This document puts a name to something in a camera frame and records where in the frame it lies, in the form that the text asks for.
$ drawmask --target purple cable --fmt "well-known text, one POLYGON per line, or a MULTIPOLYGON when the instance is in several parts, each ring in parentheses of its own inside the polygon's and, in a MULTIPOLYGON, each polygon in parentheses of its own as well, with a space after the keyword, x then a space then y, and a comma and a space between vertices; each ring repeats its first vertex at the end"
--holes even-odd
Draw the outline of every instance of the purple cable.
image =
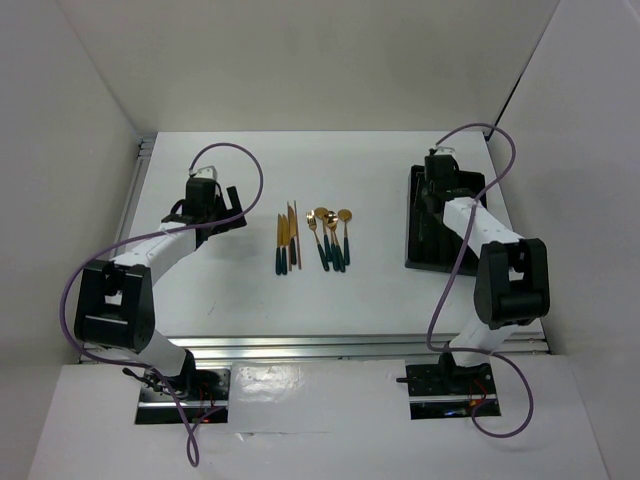
POLYGON ((480 353, 480 354, 483 354, 483 355, 488 355, 488 356, 491 356, 491 357, 499 358, 500 360, 508 363, 511 367, 513 367, 513 369, 516 371, 516 373, 518 374, 518 376, 522 380, 522 383, 524 384, 524 388, 527 390, 527 397, 529 399, 529 412, 527 413, 527 417, 525 418, 524 422, 522 422, 522 424, 518 428, 516 428, 515 430, 513 430, 511 432, 494 433, 494 432, 490 432, 490 431, 486 430, 484 427, 482 427, 478 423, 478 419, 476 418, 476 413, 478 411, 478 408, 481 408, 484 404, 486 404, 488 402, 482 402, 482 403, 476 405, 473 408, 473 410, 471 411, 471 421, 476 426, 476 428, 478 430, 480 430, 482 433, 484 433, 485 435, 487 435, 489 437, 493 437, 493 438, 511 438, 511 437, 515 437, 516 435, 521 433, 525 428, 527 428, 529 426, 529 423, 531 423, 531 419, 533 418, 533 392, 531 391, 531 386, 529 385, 529 382, 527 381, 526 377, 524 376, 524 373, 522 373, 522 370, 520 370, 520 367, 518 367, 512 360, 508 359, 507 357, 505 357, 504 355, 502 355, 500 353, 490 352, 488 350, 482 350, 482 349, 479 349, 479 348, 450 347, 448 344, 446 346, 444 346, 444 347, 438 347, 438 346, 436 346, 436 345, 434 345, 432 343, 433 331, 435 330, 436 323, 438 321, 438 317, 440 316, 440 313, 442 312, 442 309, 444 308, 444 304, 445 304, 445 302, 447 300, 447 297, 449 296, 449 293, 451 292, 451 288, 453 287, 453 284, 454 284, 454 282, 456 280, 456 275, 458 274, 458 271, 460 270, 460 264, 462 263, 462 258, 464 257, 465 250, 467 249, 467 246, 469 245, 469 238, 471 237, 471 230, 473 229, 473 222, 474 222, 475 217, 476 217, 476 208, 478 206, 478 201, 480 200, 480 198, 482 198, 482 196, 485 193, 487 193, 489 191, 490 188, 492 188, 495 185, 497 185, 498 182, 500 182, 507 175, 507 173, 509 173, 509 171, 513 167, 513 164, 516 161, 516 144, 513 141, 513 138, 511 138, 511 136, 507 132, 505 132, 503 129, 501 129, 500 127, 497 127, 496 125, 491 125, 490 123, 477 122, 477 123, 469 123, 467 125, 463 125, 461 127, 458 127, 455 130, 452 130, 451 132, 447 133, 440 140, 438 140, 436 142, 436 145, 440 145, 442 142, 444 142, 449 137, 451 137, 452 135, 458 133, 461 130, 466 130, 467 128, 473 128, 473 127, 490 128, 490 129, 495 130, 496 132, 500 133, 507 140, 507 142, 509 142, 509 146, 511 147, 511 158, 509 159, 509 163, 507 164, 506 168, 500 173, 500 175, 498 175, 495 178, 495 180, 493 180, 486 187, 484 187, 480 191, 480 193, 478 193, 478 195, 476 195, 476 197, 474 198, 475 202, 473 203, 473 206, 471 207, 471 214, 469 216, 469 224, 467 225, 467 231, 465 232, 464 239, 462 240, 462 246, 460 247, 460 251, 458 252, 458 256, 456 257, 456 261, 455 261, 455 263, 453 265, 453 270, 451 270, 451 274, 449 275, 449 280, 447 281, 447 284, 444 287, 444 291, 442 292, 442 296, 440 297, 440 300, 438 300, 438 305, 436 306, 436 309, 433 311, 433 316, 431 317, 431 322, 429 323, 429 328, 427 329, 427 347, 429 347, 430 350, 433 350, 435 352, 441 352, 441 353, 447 353, 447 352, 451 352, 451 353, 453 353, 453 352, 480 353))
POLYGON ((160 381, 167 386, 167 390, 169 391, 169 394, 171 395, 171 398, 175 402, 176 408, 178 409, 178 414, 180 415, 180 419, 182 420, 182 423, 184 424, 185 428, 187 429, 187 436, 188 436, 188 440, 187 440, 187 457, 189 458, 189 462, 191 463, 191 465, 193 467, 197 467, 198 464, 200 463, 200 452, 199 452, 199 449, 198 449, 198 442, 196 441, 196 437, 195 437, 196 428, 198 427, 198 425, 200 425, 200 422, 202 422, 202 420, 204 420, 207 416, 209 416, 212 413, 214 413, 216 410, 215 409, 211 410, 207 414, 203 415, 193 425, 193 427, 191 427, 189 425, 189 420, 187 419, 187 415, 185 414, 184 409, 182 408, 182 405, 180 404, 180 399, 176 395, 175 390, 171 387, 171 385, 169 385, 169 382, 167 381, 167 379, 158 370, 153 368, 151 365, 146 365, 146 364, 141 363, 141 362, 112 360, 112 359, 109 359, 109 358, 102 358, 102 357, 100 357, 98 355, 95 355, 95 354, 85 350, 85 348, 82 345, 80 345, 78 342, 76 342, 76 339, 73 337, 73 335, 69 331, 69 327, 67 327, 66 304, 67 304, 67 298, 69 297, 69 292, 71 290, 73 282, 78 277, 78 275, 80 275, 82 270, 84 270, 84 267, 86 267, 87 264, 89 262, 91 262, 92 260, 100 258, 104 254, 109 253, 110 251, 115 250, 115 249, 117 249, 119 247, 122 247, 124 245, 128 245, 130 243, 139 242, 141 240, 149 240, 150 238, 159 237, 159 236, 162 236, 162 235, 166 235, 168 233, 178 233, 178 232, 184 232, 186 230, 200 230, 200 229, 203 229, 203 228, 212 228, 212 227, 216 227, 218 225, 224 225, 225 223, 231 223, 231 222, 234 222, 237 219, 243 217, 244 215, 249 213, 251 210, 253 210, 253 208, 258 203, 258 200, 260 200, 260 197, 262 196, 262 189, 264 187, 264 175, 262 173, 262 167, 260 166, 260 162, 258 162, 258 159, 249 150, 247 150, 246 148, 244 148, 244 147, 242 147, 240 145, 236 145, 235 143, 214 143, 212 145, 209 145, 209 146, 203 148, 202 150, 200 150, 200 152, 196 155, 196 157, 193 160, 193 162, 191 162, 191 166, 189 167, 189 173, 191 174, 194 165, 196 164, 198 159, 205 152, 207 152, 208 150, 211 150, 213 148, 217 148, 217 147, 235 148, 236 150, 240 150, 241 152, 245 153, 246 155, 249 156, 249 158, 251 158, 251 160, 253 160, 253 163, 255 164, 255 166, 256 166, 256 168, 258 170, 258 175, 260 177, 260 185, 258 187, 258 193, 256 194, 256 197, 253 199, 253 202, 251 202, 251 205, 249 205, 241 213, 239 213, 237 215, 234 215, 233 217, 226 218, 224 220, 218 220, 216 222, 209 222, 209 223, 202 223, 202 224, 199 224, 199 225, 186 225, 184 227, 171 228, 171 229, 168 229, 168 230, 160 230, 160 231, 157 231, 157 232, 147 233, 147 234, 144 234, 144 235, 138 235, 137 237, 127 238, 125 240, 121 240, 119 242, 116 242, 113 245, 110 245, 110 246, 108 246, 106 248, 103 248, 102 250, 100 250, 100 251, 94 253, 93 255, 89 256, 89 258, 87 258, 84 262, 82 262, 73 271, 73 273, 69 277, 69 280, 67 280, 67 283, 66 283, 66 285, 64 286, 64 288, 62 290, 62 296, 60 297, 60 306, 59 306, 59 310, 58 310, 58 316, 59 316, 59 319, 60 319, 60 328, 62 330, 62 334, 67 339, 67 342, 69 342, 69 344, 80 355, 84 355, 84 356, 90 358, 91 360, 95 360, 97 362, 102 362, 102 363, 107 363, 107 364, 110 364, 110 365, 120 365, 120 366, 123 366, 123 367, 137 367, 137 368, 150 369, 153 373, 155 373, 157 375, 157 377, 160 379, 160 381))

